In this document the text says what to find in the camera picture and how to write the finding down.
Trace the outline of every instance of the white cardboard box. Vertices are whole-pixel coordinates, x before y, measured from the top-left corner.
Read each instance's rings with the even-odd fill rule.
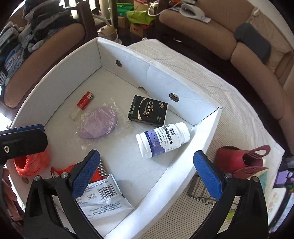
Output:
[[[138,87],[144,88],[147,94]],[[122,193],[135,208],[94,221],[93,225],[106,239],[139,238],[177,200],[196,172],[193,154],[197,150],[207,151],[221,106],[194,83],[162,64],[103,38],[93,39],[60,61],[37,84],[12,124],[12,127],[44,125],[51,165],[57,169],[82,161],[89,152],[81,149],[81,142],[74,136],[76,125],[69,118],[87,91],[94,98],[86,110],[113,98],[125,116],[135,94],[162,100],[169,104],[166,124],[182,121],[190,130],[188,143],[147,160],[141,157],[135,135],[153,127],[142,123],[131,122],[132,127],[125,132],[109,134],[91,146],[100,152],[106,170],[114,175]],[[180,100],[172,101],[170,93],[178,95]],[[7,167],[25,204],[30,184],[22,181],[12,160],[7,162]],[[49,169],[41,175],[51,177]],[[61,218],[68,224],[64,215]]]

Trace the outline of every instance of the striped fabric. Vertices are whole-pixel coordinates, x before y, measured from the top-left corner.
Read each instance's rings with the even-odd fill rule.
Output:
[[[284,150],[265,130],[258,115],[243,96],[219,76],[157,40],[138,42],[130,45],[129,48],[184,76],[223,106],[219,125],[206,152],[211,161],[215,158],[216,150],[225,145],[245,150],[264,144],[270,145],[271,152],[265,157],[264,163],[264,166],[269,168],[265,190],[267,200]],[[165,215],[141,239],[186,239],[195,232],[213,205],[203,205],[201,201],[190,198],[187,195],[188,189],[189,185]],[[229,222],[225,221],[221,230],[225,230],[228,225]]]

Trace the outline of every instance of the metal bolt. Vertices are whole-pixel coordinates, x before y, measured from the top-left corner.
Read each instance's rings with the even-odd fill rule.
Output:
[[[39,181],[41,179],[41,176],[37,175],[36,177],[34,177],[34,181]]]
[[[62,178],[66,178],[68,175],[69,175],[69,174],[68,174],[67,172],[63,172],[63,173],[61,173],[60,176],[61,176]]]
[[[253,176],[252,179],[253,179],[254,182],[258,182],[259,181],[259,178],[256,177],[256,176]]]
[[[226,172],[226,173],[225,173],[225,177],[226,177],[226,178],[232,178],[233,175],[232,175],[231,173],[229,173],[229,172]]]
[[[6,145],[6,146],[4,146],[4,151],[6,152],[6,153],[9,153],[9,147]]]

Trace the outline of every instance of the purple object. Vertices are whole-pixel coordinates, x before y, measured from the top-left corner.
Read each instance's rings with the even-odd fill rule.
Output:
[[[84,139],[95,139],[109,134],[117,124],[115,112],[110,107],[98,107],[82,117],[79,136]]]

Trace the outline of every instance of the purple label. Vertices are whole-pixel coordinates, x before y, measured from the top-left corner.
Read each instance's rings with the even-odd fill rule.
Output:
[[[158,139],[158,136],[154,130],[145,131],[152,157],[165,153],[165,148],[162,148]]]

